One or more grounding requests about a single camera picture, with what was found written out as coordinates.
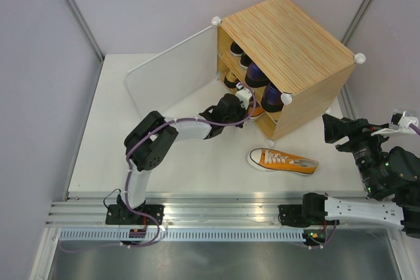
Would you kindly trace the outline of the orange canvas sneaker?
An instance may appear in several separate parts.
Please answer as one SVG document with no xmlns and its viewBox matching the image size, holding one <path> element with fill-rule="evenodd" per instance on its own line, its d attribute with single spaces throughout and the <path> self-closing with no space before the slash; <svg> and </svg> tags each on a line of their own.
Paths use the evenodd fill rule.
<svg viewBox="0 0 420 280">
<path fill-rule="evenodd" d="M 250 106 L 247 114 L 250 116 L 250 121 L 256 121 L 265 114 L 265 111 L 259 104 L 257 104 L 255 108 Z"/>
<path fill-rule="evenodd" d="M 247 154 L 247 162 L 260 171 L 287 171 L 303 176 L 312 175 L 318 168 L 315 160 L 270 148 L 257 148 Z"/>
</svg>

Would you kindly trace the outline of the gold heeled shoe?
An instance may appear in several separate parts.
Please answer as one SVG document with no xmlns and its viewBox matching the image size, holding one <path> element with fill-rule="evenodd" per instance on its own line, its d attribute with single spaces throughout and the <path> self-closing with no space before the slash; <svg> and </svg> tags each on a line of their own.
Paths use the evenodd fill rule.
<svg viewBox="0 0 420 280">
<path fill-rule="evenodd" d="M 232 70 L 229 70 L 224 74 L 223 83 L 227 88 L 236 90 L 240 80 L 236 77 Z"/>
</svg>

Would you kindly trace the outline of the purple loafer shoe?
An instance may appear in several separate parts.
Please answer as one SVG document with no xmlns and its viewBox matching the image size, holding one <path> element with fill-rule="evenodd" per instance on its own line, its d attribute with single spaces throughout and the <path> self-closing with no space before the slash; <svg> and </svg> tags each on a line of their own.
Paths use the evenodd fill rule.
<svg viewBox="0 0 420 280">
<path fill-rule="evenodd" d="M 261 107 L 268 113 L 276 113 L 282 111 L 284 103 L 281 99 L 282 93 L 272 84 L 269 83 L 263 92 L 261 99 Z"/>
<path fill-rule="evenodd" d="M 251 88 L 267 86 L 270 80 L 263 71 L 254 63 L 250 63 L 245 74 L 245 83 Z"/>
</svg>

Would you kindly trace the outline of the black canvas sneaker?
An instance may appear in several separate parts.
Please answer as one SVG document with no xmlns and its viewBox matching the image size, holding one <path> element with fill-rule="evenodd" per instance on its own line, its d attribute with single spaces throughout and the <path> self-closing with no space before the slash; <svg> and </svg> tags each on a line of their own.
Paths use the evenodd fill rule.
<svg viewBox="0 0 420 280">
<path fill-rule="evenodd" d="M 243 54 L 243 49 L 235 41 L 231 43 L 229 51 L 234 57 L 241 57 Z"/>
<path fill-rule="evenodd" d="M 251 65 L 251 63 L 252 60 L 250 57 L 246 53 L 243 53 L 240 58 L 240 66 L 246 70 Z"/>
</svg>

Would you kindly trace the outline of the wooden two-shelf shoe cabinet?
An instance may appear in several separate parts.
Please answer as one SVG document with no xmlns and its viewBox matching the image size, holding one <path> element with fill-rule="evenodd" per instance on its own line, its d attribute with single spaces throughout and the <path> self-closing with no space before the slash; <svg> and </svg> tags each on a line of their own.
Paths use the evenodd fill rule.
<svg viewBox="0 0 420 280">
<path fill-rule="evenodd" d="M 291 0 L 266 0 L 226 18 L 217 29 L 217 70 L 240 81 L 246 71 L 229 51 L 236 43 L 278 88 L 283 108 L 257 121 L 275 140 L 323 114 L 366 57 L 354 54 Z"/>
</svg>

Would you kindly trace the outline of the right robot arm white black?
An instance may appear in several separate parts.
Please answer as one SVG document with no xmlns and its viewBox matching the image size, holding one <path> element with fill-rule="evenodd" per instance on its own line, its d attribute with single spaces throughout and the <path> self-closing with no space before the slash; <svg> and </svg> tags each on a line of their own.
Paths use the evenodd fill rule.
<svg viewBox="0 0 420 280">
<path fill-rule="evenodd" d="M 360 220 L 394 226 L 407 236 L 419 237 L 419 158 L 400 146 L 389 152 L 382 143 L 395 134 L 419 134 L 414 117 L 393 114 L 389 123 L 374 125 L 367 119 L 322 116 L 324 140 L 339 152 L 351 153 L 367 192 L 366 201 L 343 201 L 307 193 L 300 207 L 301 220 Z"/>
</svg>

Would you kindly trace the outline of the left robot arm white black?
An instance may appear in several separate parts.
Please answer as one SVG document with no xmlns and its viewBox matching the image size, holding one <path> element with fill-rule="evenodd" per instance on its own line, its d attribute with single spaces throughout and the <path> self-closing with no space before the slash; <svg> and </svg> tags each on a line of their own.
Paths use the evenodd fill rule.
<svg viewBox="0 0 420 280">
<path fill-rule="evenodd" d="M 145 190 L 151 171 L 165 158 L 176 141 L 212 139 L 226 127 L 242 128 L 255 111 L 257 98 L 253 90 L 244 88 L 235 94 L 225 94 L 215 106 L 210 106 L 195 117 L 167 118 L 158 111 L 151 111 L 126 137 L 125 158 L 128 175 L 123 191 L 117 198 L 117 218 L 123 223 L 137 224 L 142 217 Z M 134 185 L 138 201 L 130 202 L 131 177 L 137 174 Z"/>
</svg>

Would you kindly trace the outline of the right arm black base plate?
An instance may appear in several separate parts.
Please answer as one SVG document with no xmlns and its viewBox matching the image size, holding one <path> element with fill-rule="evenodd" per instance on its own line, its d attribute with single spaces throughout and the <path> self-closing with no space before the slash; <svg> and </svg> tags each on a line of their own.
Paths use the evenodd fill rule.
<svg viewBox="0 0 420 280">
<path fill-rule="evenodd" d="M 307 228 L 308 221 L 302 215 L 302 205 L 279 205 L 278 221 L 283 226 Z"/>
</svg>

